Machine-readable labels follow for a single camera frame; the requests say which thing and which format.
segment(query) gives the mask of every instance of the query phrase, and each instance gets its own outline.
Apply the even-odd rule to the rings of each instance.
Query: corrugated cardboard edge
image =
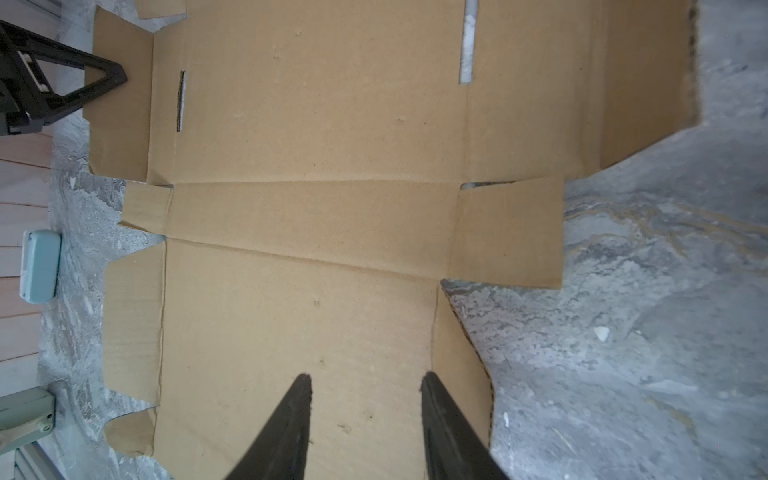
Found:
[[[165,235],[174,189],[128,182],[125,184],[123,213],[119,225]]]
[[[116,417],[104,426],[104,439],[110,447],[130,457],[154,454],[155,408]]]
[[[690,0],[688,10],[688,28],[690,37],[688,38],[689,66],[688,77],[686,78],[688,90],[688,118],[680,126],[681,128],[695,127],[701,123],[701,89],[699,83],[699,19],[701,10],[699,0]]]
[[[107,265],[104,273],[104,385],[160,403],[165,242]]]
[[[184,0],[136,0],[139,18],[170,17],[187,13]]]
[[[88,166],[104,177],[146,181],[149,160],[154,36],[117,15],[96,8],[93,53],[121,64],[127,82],[83,107],[91,123]],[[100,71],[87,68],[85,82]]]
[[[440,377],[483,444],[490,446],[493,382],[442,288],[437,292],[432,324],[432,371]]]

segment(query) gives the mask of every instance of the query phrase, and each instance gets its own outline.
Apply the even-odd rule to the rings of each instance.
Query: wooden plank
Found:
[[[0,204],[48,206],[51,170],[0,160]]]
[[[43,133],[0,137],[0,159],[51,168],[53,139]]]
[[[0,247],[0,277],[22,274],[22,248]]]
[[[26,303],[18,295],[18,277],[0,278],[0,318],[40,313],[40,306]]]
[[[0,396],[38,386],[39,353],[0,362]]]
[[[48,209],[0,204],[0,247],[20,247],[26,230],[48,228]]]
[[[0,362],[37,353],[40,327],[39,313],[0,319]]]

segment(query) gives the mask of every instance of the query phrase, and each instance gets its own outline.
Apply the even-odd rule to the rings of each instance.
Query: cardboard slot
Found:
[[[176,113],[176,131],[184,126],[184,97],[187,96],[187,71],[182,70],[179,76],[179,102]]]

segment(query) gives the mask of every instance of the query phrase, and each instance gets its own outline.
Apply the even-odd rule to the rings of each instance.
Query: cardboard box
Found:
[[[559,287],[562,179],[698,117],[689,0],[484,0],[467,85],[459,0],[137,6],[189,17],[96,13],[129,82],[84,110],[91,169],[167,236],[105,275],[104,381],[159,405],[105,434],[180,480],[223,478],[302,372],[307,478],[424,478],[430,369],[487,442],[440,279]]]

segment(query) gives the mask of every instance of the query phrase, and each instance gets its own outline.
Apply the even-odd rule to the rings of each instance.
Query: cardboard flap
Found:
[[[187,13],[184,0],[135,0],[139,18],[170,17]]]
[[[480,2],[468,181],[583,173],[593,46],[602,40],[599,11],[595,0]]]
[[[126,183],[120,225],[165,235],[168,209],[173,196],[173,188]]]
[[[493,426],[493,385],[472,341],[438,291],[435,324],[432,326],[432,371],[437,373],[469,425],[486,445]]]
[[[107,265],[103,348],[107,388],[153,404],[160,401],[165,243]]]
[[[128,77],[83,107],[83,117],[91,123],[88,163],[96,175],[147,179],[153,41],[150,32],[96,8],[93,53],[122,65]],[[99,74],[87,69],[85,82]]]
[[[119,416],[104,426],[104,438],[123,455],[152,456],[155,420],[154,408]]]
[[[302,372],[306,478],[423,478],[437,281],[173,239],[167,262],[155,457],[175,478],[223,478]]]
[[[694,0],[607,2],[601,166],[698,123]]]
[[[457,184],[400,181],[181,184],[165,234],[439,280],[457,195]]]
[[[549,177],[462,190],[450,277],[559,288],[563,180]]]
[[[453,0],[211,2],[186,33],[164,28],[157,42],[187,39],[181,67],[156,68],[168,101],[187,71],[174,183],[460,183],[463,12]]]

